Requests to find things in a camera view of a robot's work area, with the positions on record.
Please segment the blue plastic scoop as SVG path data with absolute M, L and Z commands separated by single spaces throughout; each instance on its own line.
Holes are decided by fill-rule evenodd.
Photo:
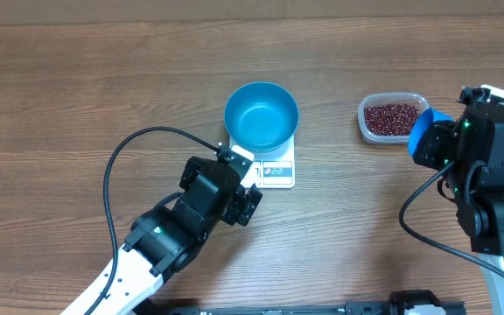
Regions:
M 411 130 L 408 141 L 409 155 L 414 157 L 417 146 L 422 139 L 425 131 L 434 122 L 449 121 L 453 122 L 453 118 L 435 110 L 434 108 L 427 108 L 417 119 Z

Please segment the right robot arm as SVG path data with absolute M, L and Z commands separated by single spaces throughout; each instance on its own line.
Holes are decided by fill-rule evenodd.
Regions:
M 458 120 L 432 108 L 417 119 L 409 137 L 414 162 L 435 170 L 435 181 L 452 191 L 458 224 L 471 243 L 467 254 L 423 236 L 432 247 L 479 265 L 493 313 L 504 314 L 504 102 L 469 105 Z

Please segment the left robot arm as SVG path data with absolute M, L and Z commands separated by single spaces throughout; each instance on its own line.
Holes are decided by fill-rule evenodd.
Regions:
M 242 186 L 254 160 L 236 147 L 215 160 L 191 157 L 181 192 L 136 219 L 117 260 L 64 312 L 131 314 L 197 257 L 219 221 L 247 226 L 263 196 L 256 186 Z

